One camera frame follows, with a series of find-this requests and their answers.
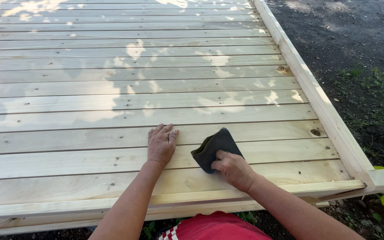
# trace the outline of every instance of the hand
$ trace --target hand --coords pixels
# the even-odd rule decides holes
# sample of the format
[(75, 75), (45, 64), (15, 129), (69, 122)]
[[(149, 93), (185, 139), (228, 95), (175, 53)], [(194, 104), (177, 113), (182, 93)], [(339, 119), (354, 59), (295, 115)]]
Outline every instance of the hand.
[(148, 161), (156, 161), (167, 166), (176, 150), (176, 138), (179, 130), (168, 130), (173, 127), (173, 123), (164, 127), (160, 123), (155, 129), (148, 133)]
[(239, 155), (218, 150), (216, 156), (218, 160), (213, 161), (211, 168), (223, 172), (227, 183), (247, 193), (259, 174)]

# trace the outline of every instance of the finger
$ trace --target finger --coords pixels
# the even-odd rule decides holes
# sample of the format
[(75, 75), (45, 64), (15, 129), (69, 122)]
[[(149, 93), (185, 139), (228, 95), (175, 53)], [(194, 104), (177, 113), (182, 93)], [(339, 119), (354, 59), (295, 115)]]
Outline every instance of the finger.
[(211, 163), (211, 169), (216, 169), (223, 172), (221, 160), (216, 160)]
[(179, 133), (179, 130), (173, 130), (171, 131), (170, 135), (168, 136), (168, 144), (175, 146), (176, 145), (176, 139), (177, 134)]
[(149, 132), (148, 132), (148, 143), (149, 143), (149, 141), (151, 140), (151, 138), (152, 138), (152, 133), (154, 132), (154, 130), (153, 129), (151, 129)]
[(222, 151), (222, 150), (218, 150), (216, 152), (216, 157), (217, 159), (220, 159), (220, 160), (223, 160), (225, 157), (227, 157), (229, 155), (228, 152), (225, 152), (225, 151)]
[(163, 127), (163, 129), (161, 129), (161, 131), (158, 134), (164, 134), (168, 132), (168, 130), (170, 130), (172, 127), (173, 127), (173, 123), (170, 123), (167, 126)]
[(160, 123), (158, 124), (158, 126), (154, 129), (154, 131), (152, 132), (152, 137), (155, 136), (157, 133), (159, 133), (159, 131), (161, 131), (161, 129), (163, 128), (164, 124), (163, 123)]

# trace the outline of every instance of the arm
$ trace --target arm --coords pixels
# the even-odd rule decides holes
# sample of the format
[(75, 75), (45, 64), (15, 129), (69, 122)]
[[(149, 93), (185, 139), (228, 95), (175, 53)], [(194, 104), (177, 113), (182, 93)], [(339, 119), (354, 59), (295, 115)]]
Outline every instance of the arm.
[(254, 172), (241, 156), (219, 150), (217, 158), (220, 160), (211, 167), (268, 210), (297, 240), (363, 240), (323, 211)]
[(176, 148), (178, 130), (159, 124), (148, 134), (148, 160), (116, 201), (89, 240), (139, 239), (149, 200), (158, 178)]

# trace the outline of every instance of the person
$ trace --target person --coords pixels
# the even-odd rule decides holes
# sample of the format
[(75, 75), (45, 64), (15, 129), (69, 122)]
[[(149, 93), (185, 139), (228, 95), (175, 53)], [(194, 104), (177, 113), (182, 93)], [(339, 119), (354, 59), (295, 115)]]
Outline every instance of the person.
[[(161, 123), (148, 134), (148, 160), (99, 223), (89, 240), (136, 240), (140, 237), (154, 186), (170, 162), (178, 130)], [(254, 172), (241, 157), (217, 151), (212, 168), (224, 174), (227, 183), (247, 193), (270, 212), (298, 240), (362, 240), (357, 233), (293, 194)], [(163, 240), (269, 240), (257, 227), (236, 215), (216, 211), (181, 221), (158, 239)]]

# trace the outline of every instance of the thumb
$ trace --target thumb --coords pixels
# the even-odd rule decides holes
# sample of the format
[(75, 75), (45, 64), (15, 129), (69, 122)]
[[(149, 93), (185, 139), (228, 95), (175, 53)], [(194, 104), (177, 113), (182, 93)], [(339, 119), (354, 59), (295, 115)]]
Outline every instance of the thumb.
[(168, 143), (176, 145), (176, 139), (177, 139), (177, 133), (179, 130), (173, 130), (171, 131), (170, 135), (168, 136)]

